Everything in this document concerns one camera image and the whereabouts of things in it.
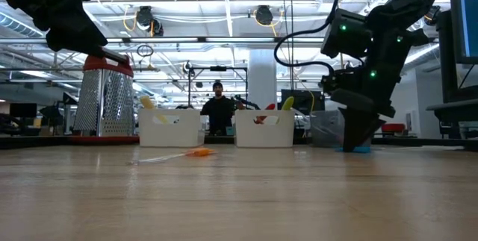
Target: person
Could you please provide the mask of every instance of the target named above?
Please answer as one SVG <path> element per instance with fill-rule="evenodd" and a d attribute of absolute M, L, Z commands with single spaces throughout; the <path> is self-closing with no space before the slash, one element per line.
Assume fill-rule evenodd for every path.
<path fill-rule="evenodd" d="M 231 118 L 234 113 L 234 102 L 223 96 L 223 85 L 220 82 L 212 86 L 214 97 L 204 104 L 201 115 L 209 116 L 209 134 L 227 135 L 226 128 L 232 126 Z"/>

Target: table surface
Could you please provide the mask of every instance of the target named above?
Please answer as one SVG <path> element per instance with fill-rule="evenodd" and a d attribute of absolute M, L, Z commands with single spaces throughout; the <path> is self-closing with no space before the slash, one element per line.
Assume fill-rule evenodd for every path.
<path fill-rule="evenodd" d="M 477 240 L 478 153 L 211 145 L 0 152 L 0 240 Z"/>

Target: white bin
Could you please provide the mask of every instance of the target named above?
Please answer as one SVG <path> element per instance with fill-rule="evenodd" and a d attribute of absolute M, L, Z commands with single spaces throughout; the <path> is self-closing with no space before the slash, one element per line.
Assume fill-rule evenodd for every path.
<path fill-rule="evenodd" d="M 142 147 L 191 148 L 204 144 L 205 119 L 199 110 L 140 109 L 139 123 Z"/>
<path fill-rule="evenodd" d="M 254 123 L 257 116 L 267 116 L 263 125 Z M 294 144 L 293 111 L 236 110 L 235 121 L 237 147 L 290 148 Z"/>

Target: monitor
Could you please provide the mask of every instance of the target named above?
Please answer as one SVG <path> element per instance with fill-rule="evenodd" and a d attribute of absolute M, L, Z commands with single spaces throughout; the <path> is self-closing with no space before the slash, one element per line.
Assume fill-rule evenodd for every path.
<path fill-rule="evenodd" d="M 325 97 L 321 91 L 311 91 L 314 94 L 315 102 L 313 111 L 325 110 Z M 281 106 L 285 100 L 290 96 L 294 97 L 294 104 L 292 107 L 305 115 L 310 115 L 312 107 L 311 92 L 307 90 L 282 90 L 281 91 Z"/>
<path fill-rule="evenodd" d="M 450 0 L 457 63 L 478 63 L 478 0 Z"/>
<path fill-rule="evenodd" d="M 10 103 L 10 115 L 16 118 L 37 117 L 37 105 L 35 103 Z"/>

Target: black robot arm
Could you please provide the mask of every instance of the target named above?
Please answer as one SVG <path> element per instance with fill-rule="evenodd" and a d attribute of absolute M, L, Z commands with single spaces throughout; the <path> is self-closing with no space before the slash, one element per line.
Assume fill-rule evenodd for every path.
<path fill-rule="evenodd" d="M 108 41 L 83 10 L 83 1 L 89 0 L 7 0 L 7 3 L 31 16 L 41 31 L 48 31 L 46 41 L 53 51 L 67 48 L 97 57 L 108 56 L 102 48 Z"/>
<path fill-rule="evenodd" d="M 367 16 L 367 26 L 373 30 L 407 29 L 428 13 L 435 0 L 389 0 L 375 7 Z"/>
<path fill-rule="evenodd" d="M 379 115 L 395 115 L 390 98 L 410 48 L 429 43 L 422 29 L 407 29 L 425 16 L 434 1 L 389 0 L 366 17 L 342 9 L 332 15 L 321 52 L 330 57 L 339 53 L 366 57 L 364 65 L 334 71 L 321 81 L 333 101 L 347 106 L 341 109 L 345 151 L 373 136 L 385 123 Z"/>

